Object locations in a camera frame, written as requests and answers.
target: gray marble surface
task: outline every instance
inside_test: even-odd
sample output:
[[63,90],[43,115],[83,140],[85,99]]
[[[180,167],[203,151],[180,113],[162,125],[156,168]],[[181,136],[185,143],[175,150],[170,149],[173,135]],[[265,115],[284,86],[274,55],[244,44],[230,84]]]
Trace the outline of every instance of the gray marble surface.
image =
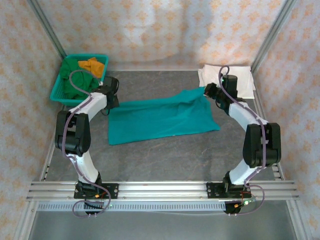
[[[120,102],[171,97],[199,86],[196,71],[109,72],[120,82]],[[245,131],[218,109],[211,110],[220,131],[172,136],[110,146],[108,117],[98,113],[90,122],[90,155],[103,181],[221,181],[242,158]],[[247,101],[254,110],[253,100]],[[76,181],[73,165],[55,149],[47,181]],[[265,169],[256,180],[273,180]]]

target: white towel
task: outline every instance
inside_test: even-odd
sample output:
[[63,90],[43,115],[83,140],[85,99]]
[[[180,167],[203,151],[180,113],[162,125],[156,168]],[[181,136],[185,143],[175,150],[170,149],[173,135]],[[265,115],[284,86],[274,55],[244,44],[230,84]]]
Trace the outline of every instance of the white towel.
[[[205,87],[210,83],[215,83],[219,86],[218,74],[220,66],[204,65],[202,69],[198,69],[199,75],[199,86]],[[251,73],[250,66],[230,66],[230,75],[235,75],[238,78],[236,89],[238,91],[238,98],[243,99],[254,99],[254,90],[256,90],[254,85],[254,78]]]

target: green towel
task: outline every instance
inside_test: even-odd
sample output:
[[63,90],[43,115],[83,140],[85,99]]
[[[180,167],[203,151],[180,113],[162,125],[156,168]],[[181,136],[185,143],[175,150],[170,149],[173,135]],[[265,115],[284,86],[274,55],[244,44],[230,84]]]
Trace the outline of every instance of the green towel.
[[[82,69],[78,65],[78,60],[74,58],[65,58],[62,61],[62,65],[60,67],[60,77],[63,79],[63,92],[66,94],[68,99],[79,99],[84,100],[88,97],[87,94],[78,91],[75,89],[70,81],[69,75],[78,69]],[[96,89],[99,86],[97,79],[93,78],[87,72],[80,71],[76,72],[72,75],[72,82],[78,88],[85,90],[89,93],[92,92],[93,89]]]
[[110,110],[110,145],[220,130],[214,122],[205,88],[145,101],[120,103]]

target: teal towel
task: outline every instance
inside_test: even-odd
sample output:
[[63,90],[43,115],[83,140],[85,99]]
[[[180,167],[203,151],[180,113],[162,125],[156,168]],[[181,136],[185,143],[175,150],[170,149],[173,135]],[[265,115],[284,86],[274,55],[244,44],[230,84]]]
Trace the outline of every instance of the teal towel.
[[109,144],[220,130],[204,91],[199,87],[173,97],[120,103],[109,114]]

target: wire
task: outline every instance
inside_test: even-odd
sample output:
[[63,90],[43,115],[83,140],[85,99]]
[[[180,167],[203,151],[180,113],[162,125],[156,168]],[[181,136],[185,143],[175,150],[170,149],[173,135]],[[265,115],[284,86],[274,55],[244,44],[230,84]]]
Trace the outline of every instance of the wire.
[[[67,137],[68,125],[69,125],[72,117],[73,117],[79,110],[81,110],[83,107],[85,107],[86,105],[88,105],[88,104],[92,101],[92,99],[93,99],[92,95],[91,95],[89,92],[87,92],[87,91],[85,91],[85,90],[77,87],[77,86],[72,82],[72,75],[73,75],[74,73],[77,73],[77,72],[86,72],[86,73],[90,74],[91,76],[93,76],[95,79],[98,80],[98,78],[97,78],[95,75],[93,75],[90,71],[87,71],[87,70],[84,70],[84,69],[75,70],[75,71],[71,72],[70,75],[69,75],[69,81],[70,81],[71,85],[72,85],[75,89],[77,89],[78,91],[80,91],[80,92],[82,92],[82,93],[84,93],[84,94],[87,94],[87,95],[89,96],[89,99],[88,99],[88,101],[84,101],[83,104],[81,104],[80,106],[78,106],[78,107],[70,114],[70,116],[67,118],[67,120],[66,120],[66,122],[65,122],[64,129],[63,129],[63,136],[62,136],[62,155],[63,155],[65,158],[69,159],[69,160],[73,163],[76,172],[78,173],[78,175],[79,175],[80,177],[83,178],[83,180],[85,180],[87,183],[91,184],[92,186],[103,190],[104,192],[106,192],[106,194],[108,194],[108,202],[107,202],[107,204],[105,205],[105,207],[104,207],[101,211],[99,211],[98,213],[96,213],[96,212],[94,213],[94,215],[97,216],[97,215],[99,215],[99,214],[102,214],[102,213],[103,213],[104,211],[106,211],[106,209],[109,207],[110,202],[111,202],[111,194],[110,194],[110,192],[109,192],[105,187],[100,186],[100,185],[98,185],[98,184],[95,184],[94,182],[92,182],[92,181],[90,181],[89,179],[87,179],[87,178],[83,175],[83,173],[80,171],[79,166],[78,166],[78,163],[77,163],[77,159],[76,159],[74,156],[72,156],[72,155],[68,156],[68,155],[66,154],[66,137]],[[75,207],[76,207],[76,205],[79,204],[79,203],[101,204],[100,201],[88,201],[88,200],[80,200],[80,201],[77,201],[77,202],[72,206],[72,213],[73,213],[73,215],[75,215],[75,216],[78,217],[78,218],[90,218],[90,216],[91,216],[90,214],[89,214],[89,215],[78,215],[78,214],[76,214],[76,212],[75,212]]]
[[118,92],[118,89],[119,89],[119,80],[118,79],[116,79],[116,90],[115,90],[115,92],[114,92],[114,94],[116,94],[117,92]]
[[263,205],[264,201],[265,201],[265,190],[259,186],[259,185],[248,185],[248,181],[250,181],[255,175],[257,175],[261,170],[265,169],[266,168],[266,162],[267,162],[267,158],[266,158],[266,155],[267,155],[267,141],[266,141],[266,132],[265,132],[265,126],[263,124],[263,122],[260,120],[259,116],[254,112],[252,111],[250,108],[242,105],[240,102],[238,102],[237,100],[235,100],[224,88],[224,86],[222,85],[222,81],[221,81],[221,73],[222,73],[222,70],[224,68],[227,68],[227,72],[225,75],[227,75],[230,71],[230,67],[228,65],[224,65],[220,68],[219,70],[219,73],[218,73],[218,80],[219,80],[219,84],[220,84],[220,88],[221,90],[224,92],[224,94],[229,98],[231,99],[235,104],[239,105],[241,108],[247,110],[256,120],[257,122],[260,124],[261,126],[261,131],[262,131],[262,166],[257,168],[251,175],[249,175],[245,180],[244,180],[244,186],[246,186],[247,188],[248,187],[257,187],[259,189],[261,189],[262,191],[262,200],[261,200],[261,203],[260,205],[255,208],[254,210],[252,211],[249,211],[249,212],[244,212],[244,213],[238,213],[238,214],[234,214],[234,215],[247,215],[247,214],[251,214],[251,213],[254,213],[255,211],[257,211],[258,209],[261,208],[261,206]]
[[244,194],[251,194],[254,198],[256,197],[255,195],[253,195],[250,191],[242,191],[241,192],[241,203],[244,200]]
[[219,105],[218,105],[218,103],[217,103],[217,99],[215,99],[215,101],[214,101],[214,102],[215,102],[215,105],[216,105],[216,107],[217,107],[218,109],[222,109],[222,108],[221,108],[221,106],[219,106]]
[[104,114],[104,110],[105,110],[105,109],[100,110],[101,114],[102,114],[103,116],[108,116],[109,113],[110,113],[110,109],[108,109],[108,113],[107,113],[107,114]]
[[102,201],[102,199],[104,198],[104,195],[106,194],[106,192],[104,192],[104,193],[102,193],[102,195],[101,195],[101,201]]

